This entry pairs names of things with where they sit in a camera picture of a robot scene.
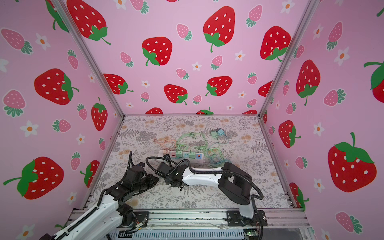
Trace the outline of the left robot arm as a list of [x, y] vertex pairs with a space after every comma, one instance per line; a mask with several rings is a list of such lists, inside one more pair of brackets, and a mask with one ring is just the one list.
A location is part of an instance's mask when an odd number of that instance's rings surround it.
[[97, 203], [73, 223], [54, 235], [45, 234], [41, 240], [101, 240], [118, 227], [128, 227], [128, 233], [137, 232], [146, 225], [148, 212], [136, 215], [126, 204], [133, 196], [156, 186], [159, 178], [147, 174], [145, 164], [133, 165], [132, 154], [124, 176], [115, 185], [104, 189]]

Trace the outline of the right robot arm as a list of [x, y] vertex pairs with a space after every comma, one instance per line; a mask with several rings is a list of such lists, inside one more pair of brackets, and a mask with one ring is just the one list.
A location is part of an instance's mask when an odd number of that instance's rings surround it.
[[255, 200], [263, 200], [264, 195], [253, 182], [253, 178], [234, 164], [225, 163], [221, 168], [215, 169], [198, 169], [192, 167], [188, 159], [177, 163], [169, 155], [148, 157], [146, 164], [172, 188], [182, 189], [195, 185], [218, 188], [239, 206], [240, 219], [227, 219], [229, 222], [263, 226], [263, 216], [259, 213]]

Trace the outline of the teal charger plug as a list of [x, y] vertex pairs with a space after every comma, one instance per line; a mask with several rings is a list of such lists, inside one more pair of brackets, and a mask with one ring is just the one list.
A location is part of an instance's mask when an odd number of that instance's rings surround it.
[[203, 153], [196, 153], [196, 159], [203, 160], [204, 159], [204, 154]]

